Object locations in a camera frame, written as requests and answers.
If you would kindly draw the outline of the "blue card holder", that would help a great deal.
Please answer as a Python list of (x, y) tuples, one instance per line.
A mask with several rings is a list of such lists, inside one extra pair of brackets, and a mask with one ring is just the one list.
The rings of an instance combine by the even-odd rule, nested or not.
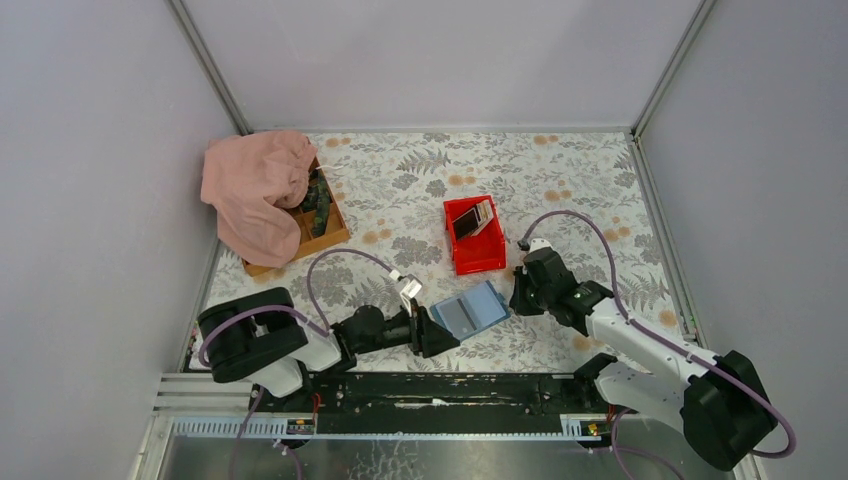
[(430, 313), (437, 324), (460, 342), (511, 317), (504, 296), (491, 281), (436, 303), (430, 308)]

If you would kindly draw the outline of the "dark card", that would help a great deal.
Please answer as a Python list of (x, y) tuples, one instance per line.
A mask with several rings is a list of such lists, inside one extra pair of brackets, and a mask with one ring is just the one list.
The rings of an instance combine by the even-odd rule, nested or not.
[(464, 238), (474, 236), (482, 224), (483, 215), (480, 207), (474, 206), (452, 220), (451, 226), (455, 239), (460, 241)]
[(457, 304), (461, 310), (461, 313), (464, 317), (465, 323), (468, 327), (464, 327), (463, 331), (471, 331), (474, 332), (477, 330), (477, 325), (475, 323), (475, 317), (473, 315), (472, 309), (468, 306), (468, 304), (463, 299), (458, 299)]

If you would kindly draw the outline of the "red plastic bin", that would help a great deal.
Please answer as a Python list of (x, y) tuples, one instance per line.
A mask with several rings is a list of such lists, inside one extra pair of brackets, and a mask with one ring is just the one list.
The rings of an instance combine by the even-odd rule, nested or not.
[[(479, 203), (486, 203), (492, 219), (474, 236), (460, 238), (453, 223)], [(448, 252), (457, 275), (476, 274), (506, 267), (506, 240), (491, 195), (466, 197), (443, 202)]]

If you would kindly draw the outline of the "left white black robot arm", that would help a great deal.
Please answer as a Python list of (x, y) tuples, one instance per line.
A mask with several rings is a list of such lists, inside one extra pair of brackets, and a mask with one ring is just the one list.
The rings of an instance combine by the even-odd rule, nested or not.
[(406, 346), (415, 356), (431, 358), (460, 345), (414, 300), (392, 317), (364, 305), (323, 328), (297, 311), (282, 287), (210, 307), (199, 314), (197, 326), (198, 360), (215, 382), (248, 380), (276, 398), (305, 388), (310, 374), (356, 367), (363, 354)]

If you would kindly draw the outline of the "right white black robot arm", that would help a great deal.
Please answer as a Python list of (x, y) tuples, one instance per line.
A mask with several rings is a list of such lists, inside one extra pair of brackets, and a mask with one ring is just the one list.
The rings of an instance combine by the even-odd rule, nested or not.
[(578, 282), (542, 239), (523, 241), (510, 306), (521, 316), (551, 315), (639, 364), (598, 354), (574, 375), (602, 400), (649, 416), (681, 433), (706, 463), (732, 470), (778, 425), (752, 362), (718, 355), (620, 313), (614, 292)]

